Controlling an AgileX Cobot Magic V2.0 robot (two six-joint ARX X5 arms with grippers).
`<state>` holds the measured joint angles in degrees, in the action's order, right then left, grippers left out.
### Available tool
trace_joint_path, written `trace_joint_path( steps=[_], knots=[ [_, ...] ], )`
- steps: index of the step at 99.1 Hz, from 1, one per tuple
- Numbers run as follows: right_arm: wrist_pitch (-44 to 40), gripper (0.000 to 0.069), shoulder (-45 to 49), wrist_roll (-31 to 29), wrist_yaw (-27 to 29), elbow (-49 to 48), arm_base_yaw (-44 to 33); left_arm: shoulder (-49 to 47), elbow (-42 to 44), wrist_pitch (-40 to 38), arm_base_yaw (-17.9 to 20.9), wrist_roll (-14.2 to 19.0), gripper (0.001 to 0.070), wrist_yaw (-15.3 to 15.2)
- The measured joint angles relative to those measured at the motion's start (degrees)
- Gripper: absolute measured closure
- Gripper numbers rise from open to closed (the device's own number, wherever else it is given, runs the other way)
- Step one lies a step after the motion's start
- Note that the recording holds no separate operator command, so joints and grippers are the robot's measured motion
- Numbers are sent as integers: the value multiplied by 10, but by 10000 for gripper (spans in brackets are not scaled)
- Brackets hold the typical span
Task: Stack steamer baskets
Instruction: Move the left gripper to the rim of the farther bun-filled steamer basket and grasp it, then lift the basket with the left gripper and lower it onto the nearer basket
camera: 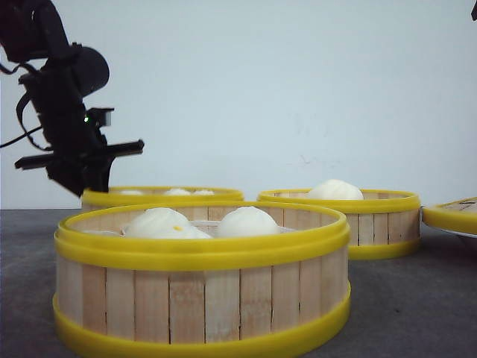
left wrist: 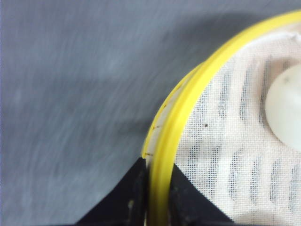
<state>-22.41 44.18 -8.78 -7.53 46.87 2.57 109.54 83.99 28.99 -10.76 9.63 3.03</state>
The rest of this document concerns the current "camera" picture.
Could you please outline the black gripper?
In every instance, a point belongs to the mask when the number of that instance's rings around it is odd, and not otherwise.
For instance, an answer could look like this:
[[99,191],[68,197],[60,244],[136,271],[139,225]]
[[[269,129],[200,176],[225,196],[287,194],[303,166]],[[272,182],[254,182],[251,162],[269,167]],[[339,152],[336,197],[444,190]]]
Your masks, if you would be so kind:
[[114,159],[140,154],[142,140],[110,145],[100,128],[84,122],[88,109],[84,97],[104,87],[109,67],[93,48],[73,46],[72,55],[47,59],[41,69],[28,67],[19,78],[25,94],[17,104],[22,114],[32,103],[49,147],[43,155],[23,157],[15,166],[21,169],[45,168],[48,178],[77,197],[85,189],[109,192]]

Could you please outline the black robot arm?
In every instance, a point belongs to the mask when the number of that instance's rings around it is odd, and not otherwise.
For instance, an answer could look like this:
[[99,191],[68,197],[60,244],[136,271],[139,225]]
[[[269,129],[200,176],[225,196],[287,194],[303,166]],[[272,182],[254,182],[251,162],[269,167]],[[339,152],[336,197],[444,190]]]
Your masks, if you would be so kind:
[[471,10],[471,18],[474,22],[477,20],[477,1],[473,5],[473,9]]
[[17,119],[32,104],[48,143],[41,155],[22,157],[15,167],[44,168],[76,196],[86,189],[108,192],[114,159],[142,153],[144,142],[108,144],[100,129],[110,124],[112,108],[87,109],[83,103],[109,80],[105,58],[68,41],[51,1],[2,1],[1,47],[26,71],[19,77],[25,94],[16,105]]

